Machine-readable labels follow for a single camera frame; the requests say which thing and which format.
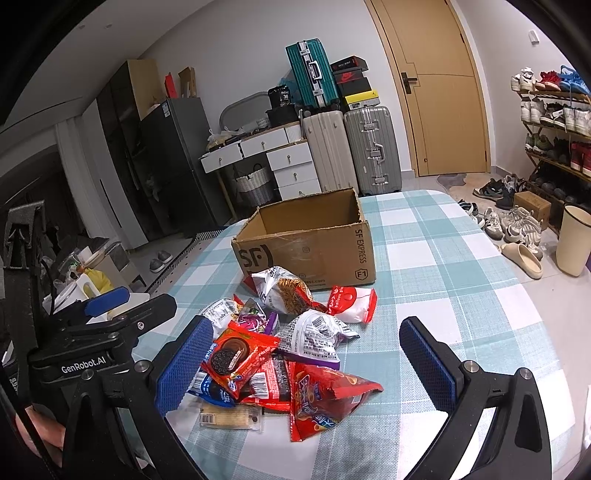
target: open cardboard box on refrigerator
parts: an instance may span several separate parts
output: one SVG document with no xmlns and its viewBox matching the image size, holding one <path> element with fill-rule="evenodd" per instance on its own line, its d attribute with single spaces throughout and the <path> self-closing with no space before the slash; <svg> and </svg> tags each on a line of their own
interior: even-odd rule
<svg viewBox="0 0 591 480">
<path fill-rule="evenodd" d="M 245 275 L 279 265 L 311 290 L 375 281 L 369 223 L 353 189 L 260 207 L 232 248 Z"/>
</svg>

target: checkered tablecloth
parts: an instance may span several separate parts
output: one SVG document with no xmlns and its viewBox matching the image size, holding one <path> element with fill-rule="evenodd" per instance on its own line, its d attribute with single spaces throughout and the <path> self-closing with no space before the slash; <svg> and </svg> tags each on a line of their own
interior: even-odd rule
<svg viewBox="0 0 591 480">
<path fill-rule="evenodd" d="M 341 344 L 341 370 L 380 382 L 374 395 L 336 428 L 289 441 L 288 417 L 265 415 L 264 432 L 200 428 L 196 399 L 186 395 L 167 418 L 211 480 L 403 479 L 446 419 L 435 411 L 398 344 L 398 326 L 416 315 L 460 359 L 487 371 L 529 367 L 544 403 L 553 466 L 574 425 L 569 389 L 548 333 L 509 261 L 447 194 L 427 190 L 361 199 L 371 225 L 378 307 L 361 338 Z M 205 249 L 170 294 L 175 318 L 145 334 L 136 359 L 151 359 L 210 302 L 236 293 L 242 274 L 230 247 L 242 222 Z M 326 302 L 328 292 L 314 292 Z M 490 424 L 485 411 L 454 478 L 466 475 Z"/>
</svg>

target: metal bolt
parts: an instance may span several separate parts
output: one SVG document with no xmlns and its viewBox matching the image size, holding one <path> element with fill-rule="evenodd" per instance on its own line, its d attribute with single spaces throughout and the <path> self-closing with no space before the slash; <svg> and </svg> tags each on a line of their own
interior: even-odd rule
<svg viewBox="0 0 591 480">
<path fill-rule="evenodd" d="M 466 360 L 464 362 L 464 368 L 471 374 L 475 374 L 480 370 L 480 365 L 478 365 L 474 360 Z"/>
<path fill-rule="evenodd" d="M 523 378 L 525 378 L 526 380 L 529 380 L 530 378 L 532 378 L 534 376 L 534 374 L 531 372 L 531 370 L 529 368 L 520 368 L 519 374 Z"/>
<path fill-rule="evenodd" d="M 139 373 L 142 374 L 144 373 L 148 368 L 150 368 L 150 365 L 152 365 L 152 363 L 150 362 L 150 360 L 138 360 L 135 365 L 134 365 L 134 370 Z"/>
<path fill-rule="evenodd" d="M 82 378 L 82 380 L 90 380 L 94 376 L 94 374 L 94 370 L 87 368 L 82 372 L 82 375 L 80 375 L 80 377 Z"/>
</svg>

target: desk leg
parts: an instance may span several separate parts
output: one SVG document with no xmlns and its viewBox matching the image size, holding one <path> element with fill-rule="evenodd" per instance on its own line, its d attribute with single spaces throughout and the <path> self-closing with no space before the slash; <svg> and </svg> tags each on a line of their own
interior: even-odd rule
<svg viewBox="0 0 591 480">
<path fill-rule="evenodd" d="M 236 215 L 236 210 L 234 210 L 234 205 L 232 205 L 232 201 L 230 200 L 230 196 L 228 195 L 226 185 L 223 182 L 222 175 L 220 174 L 219 169 L 216 170 L 216 175 L 217 180 L 220 183 L 220 187 L 222 188 L 223 196 L 226 199 L 226 203 L 228 204 L 228 208 L 230 209 L 230 213 L 232 214 L 232 220 L 236 222 L 238 220 L 238 215 Z"/>
</svg>

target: beige trash bin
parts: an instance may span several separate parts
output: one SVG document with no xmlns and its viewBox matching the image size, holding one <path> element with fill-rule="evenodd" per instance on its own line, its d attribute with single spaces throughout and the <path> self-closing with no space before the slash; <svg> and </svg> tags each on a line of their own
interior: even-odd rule
<svg viewBox="0 0 591 480">
<path fill-rule="evenodd" d="M 578 277 L 591 254 L 591 215 L 576 205 L 566 205 L 556 263 L 563 272 Z"/>
</svg>

